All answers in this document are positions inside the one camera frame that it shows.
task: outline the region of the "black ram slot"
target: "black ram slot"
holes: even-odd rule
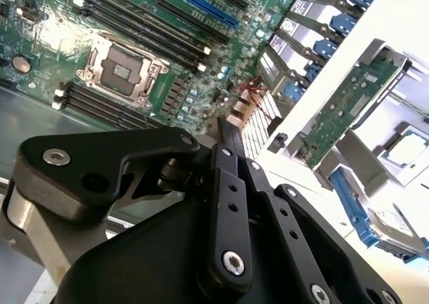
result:
[[[95,108],[106,115],[110,115],[114,119],[117,119],[118,121],[122,121],[124,124],[129,124],[129,126],[134,128],[145,128],[145,124],[143,122],[136,122],[134,119],[127,117],[126,115],[121,114],[120,112],[111,109],[110,107],[106,107],[103,104],[97,102],[97,101],[88,101],[85,99],[85,97],[80,96],[79,94],[73,94],[73,96],[68,97],[69,103],[77,106],[78,103],[85,104],[89,107]]]
[[[172,59],[176,61],[178,64],[181,64],[182,66],[190,69],[193,72],[196,72],[198,62],[192,61],[187,59],[186,57],[183,57],[181,55],[175,54],[174,52],[168,50],[165,48],[165,46],[162,46],[160,44],[157,44],[150,40],[149,38],[145,37],[143,34],[136,34],[135,32],[131,31],[126,26],[121,26],[121,24],[118,24],[115,21],[112,21],[111,17],[105,16],[103,13],[88,7],[85,10],[81,11],[83,15],[87,15],[92,17],[93,19],[96,19],[97,21],[105,24],[106,26],[109,26],[110,28],[113,28],[114,30],[118,31],[119,33],[124,34],[127,37],[130,37],[131,39],[135,40],[136,42],[144,45],[146,48],[153,50],[154,52],[157,52],[158,54],[162,55],[163,57],[167,59]]]
[[[199,52],[191,51],[189,50],[189,48],[185,48],[177,42],[171,41],[170,39],[164,37],[163,34],[159,34],[145,25],[138,24],[138,22],[136,23],[135,20],[130,19],[126,15],[122,15],[120,12],[115,12],[114,9],[111,9],[110,7],[103,6],[102,4],[97,2],[92,2],[90,6],[104,13],[105,15],[108,15],[112,18],[113,21],[118,21],[120,24],[131,28],[138,34],[144,34],[145,36],[151,38],[152,41],[163,44],[164,46],[168,47],[169,49],[173,50],[178,54],[181,54],[183,56],[189,56],[189,58],[193,60],[200,60],[201,58],[203,58],[203,56],[205,56],[204,54],[201,54]]]
[[[121,120],[115,119],[104,111],[100,111],[97,108],[88,106],[87,104],[81,103],[80,101],[69,100],[67,101],[65,108],[69,108],[73,111],[79,112],[85,116],[93,118],[97,121],[101,121],[102,123],[105,123],[114,128],[119,128],[122,130],[138,130],[138,128],[130,124],[123,123]]]
[[[122,119],[123,121],[126,121],[127,123],[130,123],[131,125],[134,125],[137,128],[148,127],[147,124],[142,119],[135,119],[134,117],[130,117],[126,113],[123,113],[120,109],[112,108],[111,106],[105,105],[99,99],[90,100],[84,95],[81,95],[79,93],[72,93],[71,97],[73,99],[76,99],[77,101],[81,101],[83,103],[86,103],[87,105],[90,105],[94,108],[104,111],[105,113],[108,113],[109,115],[112,115],[117,119]]]
[[[75,97],[80,101],[87,102],[88,104],[91,104],[91,102],[97,102],[102,104],[106,108],[115,110],[119,112],[119,114],[124,115],[125,117],[129,117],[131,120],[136,121],[137,123],[141,123],[143,128],[160,128],[164,126],[163,123],[145,117],[144,115],[124,105],[120,105],[104,96],[101,96],[94,91],[79,86],[71,81],[66,84],[60,83],[60,88],[66,92],[66,95]]]
[[[198,38],[185,34],[181,29],[177,28],[172,23],[157,17],[152,12],[136,5],[130,0],[99,0],[106,5],[114,7],[120,11],[123,15],[128,16],[130,19],[137,23],[144,24],[147,27],[155,30],[156,32],[163,34],[171,41],[180,43],[182,46],[187,47],[189,50],[200,53],[202,56],[206,56],[206,44]]]

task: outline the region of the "screw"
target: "screw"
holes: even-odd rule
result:
[[[393,299],[393,297],[389,294],[389,292],[387,292],[387,291],[385,291],[385,290],[382,290],[381,292],[383,293],[384,297],[387,299],[387,301],[388,301],[390,304],[396,304],[396,301],[395,301],[395,300]]]
[[[51,148],[43,153],[43,159],[46,163],[54,166],[64,166],[70,163],[70,155],[63,150]]]
[[[295,191],[293,191],[291,188],[287,188],[286,191],[289,193],[289,195],[291,197],[293,197],[293,198],[296,197]]]
[[[330,304],[330,300],[328,297],[328,294],[324,291],[322,287],[319,285],[312,285],[311,286],[311,293],[313,294],[313,297],[316,299],[317,303],[319,304]]]
[[[231,156],[231,155],[233,155],[231,152],[229,152],[229,150],[228,149],[226,149],[226,148],[222,148],[222,152],[223,152],[223,154],[226,154],[227,156]]]
[[[137,102],[139,103],[139,105],[143,105],[143,103],[145,102],[145,97],[137,97]]]
[[[261,170],[261,167],[259,166],[258,163],[256,163],[255,161],[250,162],[250,165],[252,166],[252,168],[254,168],[256,171]]]
[[[244,262],[239,255],[234,252],[225,252],[222,256],[223,265],[235,276],[240,276],[244,273]]]
[[[192,144],[192,140],[188,136],[182,136],[182,141],[189,145]]]

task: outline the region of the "metal frame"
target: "metal frame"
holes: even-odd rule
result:
[[[289,137],[286,142],[288,145],[329,100],[344,79],[344,75],[374,39],[383,39],[395,48],[396,46],[409,48],[410,30],[417,34],[426,32],[419,17],[421,12],[426,12],[428,9],[427,0],[408,2],[407,0],[374,0],[335,55],[309,86],[306,94],[270,136],[264,149],[271,145],[279,133],[285,133]],[[426,46],[426,38],[413,39],[412,48]]]

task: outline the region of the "black connector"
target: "black connector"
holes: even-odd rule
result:
[[[2,17],[9,17],[9,6],[6,3],[0,4],[0,16]]]
[[[249,6],[248,2],[244,0],[225,0],[225,1],[232,5],[235,5],[236,7],[242,10],[246,10],[247,7]]]
[[[228,44],[230,38],[226,35],[220,33],[216,29],[213,29],[212,27],[209,27],[205,23],[202,23],[200,20],[195,19],[192,17],[189,13],[186,13],[179,7],[175,6],[174,4],[166,1],[166,0],[157,0],[156,2],[158,7],[161,7],[162,9],[174,14],[179,19],[189,23],[190,25],[200,29],[204,33],[206,33],[209,37],[216,40],[217,42],[220,42],[221,44]]]

